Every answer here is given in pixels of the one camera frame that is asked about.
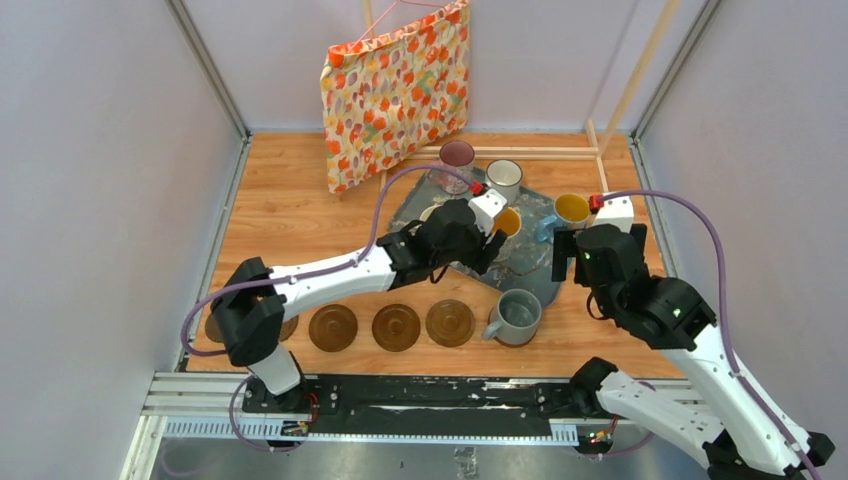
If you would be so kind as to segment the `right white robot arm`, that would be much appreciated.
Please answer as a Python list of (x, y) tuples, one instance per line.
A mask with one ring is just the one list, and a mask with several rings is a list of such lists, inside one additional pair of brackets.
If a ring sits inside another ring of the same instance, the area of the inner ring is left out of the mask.
[(686, 452), (712, 479), (801, 479), (825, 465), (835, 451), (833, 441), (792, 421), (743, 373), (700, 293), (679, 278), (649, 273), (645, 228), (635, 224), (628, 233), (610, 224), (557, 228), (552, 278), (564, 280), (567, 263), (575, 261), (575, 281), (589, 288), (602, 318), (676, 365), (710, 412), (671, 401), (599, 357), (570, 380), (575, 411), (630, 419)]

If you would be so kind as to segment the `brown round coaster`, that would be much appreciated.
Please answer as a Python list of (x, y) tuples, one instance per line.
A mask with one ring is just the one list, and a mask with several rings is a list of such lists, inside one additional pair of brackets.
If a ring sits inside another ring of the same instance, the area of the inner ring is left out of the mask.
[[(285, 321), (282, 324), (281, 332), (279, 334), (279, 341), (284, 342), (287, 339), (289, 339), (294, 334), (294, 332), (296, 331), (296, 329), (298, 327), (298, 323), (299, 323), (299, 317), (298, 316), (294, 316), (290, 320)], [(212, 315), (208, 315), (206, 320), (205, 320), (204, 332), (205, 332), (206, 337), (210, 341), (212, 341), (214, 343), (218, 343), (218, 344), (224, 343), (223, 335), (222, 335), (222, 333), (221, 333), (221, 331), (220, 331), (220, 329), (219, 329), (219, 327), (218, 327), (218, 325), (217, 325), (217, 323), (214, 320), (214, 317)]]
[(381, 308), (372, 321), (372, 335), (376, 343), (389, 352), (402, 352), (419, 339), (421, 321), (408, 305), (390, 304)]
[(470, 307), (459, 300), (435, 303), (426, 316), (426, 330), (438, 345), (454, 348), (464, 345), (475, 330), (475, 317)]
[(341, 304), (326, 305), (315, 312), (309, 324), (312, 343), (324, 352), (339, 352), (349, 347), (358, 334), (354, 312)]

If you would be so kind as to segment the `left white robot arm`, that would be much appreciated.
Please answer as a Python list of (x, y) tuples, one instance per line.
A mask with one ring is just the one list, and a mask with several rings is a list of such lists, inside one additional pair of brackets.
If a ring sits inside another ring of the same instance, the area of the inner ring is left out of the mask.
[(436, 283), (454, 262), (486, 273), (506, 240), (494, 223), (507, 204), (492, 192), (452, 199), (425, 221), (414, 220), (346, 255), (285, 267), (267, 266), (258, 257), (244, 261), (210, 304), (230, 363), (247, 368), (279, 411), (298, 411), (307, 389), (279, 340), (284, 322), (348, 297)]

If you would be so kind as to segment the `grey ceramic mug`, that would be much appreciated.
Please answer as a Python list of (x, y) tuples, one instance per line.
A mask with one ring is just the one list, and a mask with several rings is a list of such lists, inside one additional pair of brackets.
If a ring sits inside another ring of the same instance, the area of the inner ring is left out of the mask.
[(543, 313), (538, 298), (523, 289), (504, 292), (492, 308), (481, 338), (508, 347), (520, 347), (535, 336)]

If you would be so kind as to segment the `white floral mug yellow inside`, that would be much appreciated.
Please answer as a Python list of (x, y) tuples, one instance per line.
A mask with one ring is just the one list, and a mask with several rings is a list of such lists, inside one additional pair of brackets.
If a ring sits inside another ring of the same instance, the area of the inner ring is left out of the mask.
[(522, 228), (522, 220), (520, 214), (513, 208), (505, 208), (495, 219), (492, 233), (502, 231), (506, 235), (506, 240), (500, 247), (498, 255), (495, 258), (496, 262), (504, 262), (513, 252), (516, 246), (516, 238)]

